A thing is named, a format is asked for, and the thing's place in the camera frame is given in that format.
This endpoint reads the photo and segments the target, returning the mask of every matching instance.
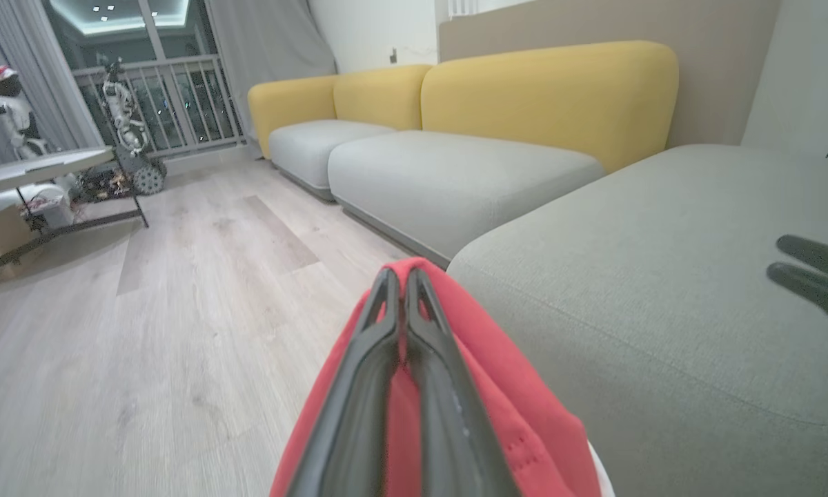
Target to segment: gray sofa seat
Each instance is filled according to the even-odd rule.
[[[655,155],[448,268],[585,424],[619,495],[828,496],[828,315],[771,283],[828,243],[828,161]]]
[[[328,156],[355,139],[394,133],[391,127],[326,119],[281,127],[270,133],[273,164],[298,184],[325,200],[333,200],[328,183]]]
[[[328,161],[341,205],[442,267],[483,233],[603,175],[570,150],[424,131],[350,142]]]

